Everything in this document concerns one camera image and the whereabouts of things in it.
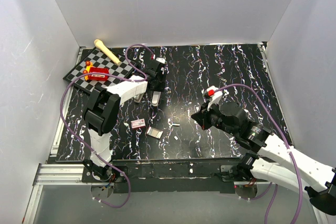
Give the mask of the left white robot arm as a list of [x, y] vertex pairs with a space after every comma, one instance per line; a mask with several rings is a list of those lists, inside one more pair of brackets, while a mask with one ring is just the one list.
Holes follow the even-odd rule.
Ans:
[[111, 178], [112, 170], [105, 162], [111, 161], [110, 132], [114, 128], [120, 105], [130, 99], [139, 103], [147, 91], [152, 91], [152, 105], [158, 106], [161, 93], [165, 89], [166, 60], [157, 58], [142, 71], [147, 75], [143, 77], [133, 74], [128, 81], [122, 81], [107, 88], [94, 88], [83, 112], [83, 119], [89, 130], [90, 143], [93, 151], [90, 163], [96, 165], [93, 175], [100, 182]]

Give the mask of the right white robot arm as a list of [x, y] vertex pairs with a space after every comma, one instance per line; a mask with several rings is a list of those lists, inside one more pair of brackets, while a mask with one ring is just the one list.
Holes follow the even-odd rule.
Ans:
[[250, 151], [236, 171], [242, 180], [263, 179], [302, 192], [310, 203], [325, 214], [335, 215], [335, 168], [313, 160], [262, 125], [248, 119], [235, 102], [222, 106], [204, 103], [192, 114], [203, 130], [214, 126], [232, 136]]

